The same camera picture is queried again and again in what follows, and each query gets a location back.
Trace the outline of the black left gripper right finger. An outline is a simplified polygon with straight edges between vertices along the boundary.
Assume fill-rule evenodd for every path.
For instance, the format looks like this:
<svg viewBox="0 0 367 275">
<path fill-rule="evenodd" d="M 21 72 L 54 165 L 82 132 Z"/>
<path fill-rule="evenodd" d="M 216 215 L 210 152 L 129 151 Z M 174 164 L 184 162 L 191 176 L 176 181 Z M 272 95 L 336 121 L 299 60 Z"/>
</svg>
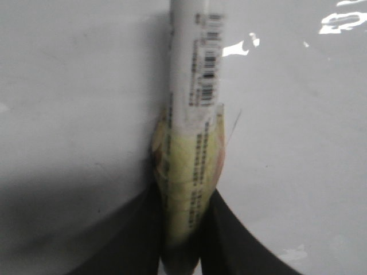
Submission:
<svg viewBox="0 0 367 275">
<path fill-rule="evenodd" d="M 256 239 L 216 190 L 202 221 L 203 274 L 300 274 Z"/>
</svg>

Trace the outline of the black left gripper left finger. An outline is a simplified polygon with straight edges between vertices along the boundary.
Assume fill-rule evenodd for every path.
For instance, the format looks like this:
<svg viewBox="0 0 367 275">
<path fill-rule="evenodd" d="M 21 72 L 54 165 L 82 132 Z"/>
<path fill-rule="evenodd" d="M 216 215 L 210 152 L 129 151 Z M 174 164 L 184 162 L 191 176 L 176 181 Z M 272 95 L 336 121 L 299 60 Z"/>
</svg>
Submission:
<svg viewBox="0 0 367 275">
<path fill-rule="evenodd" d="M 118 233 L 68 274 L 157 274 L 161 253 L 161 195 L 156 183 L 135 200 L 137 207 Z"/>
</svg>

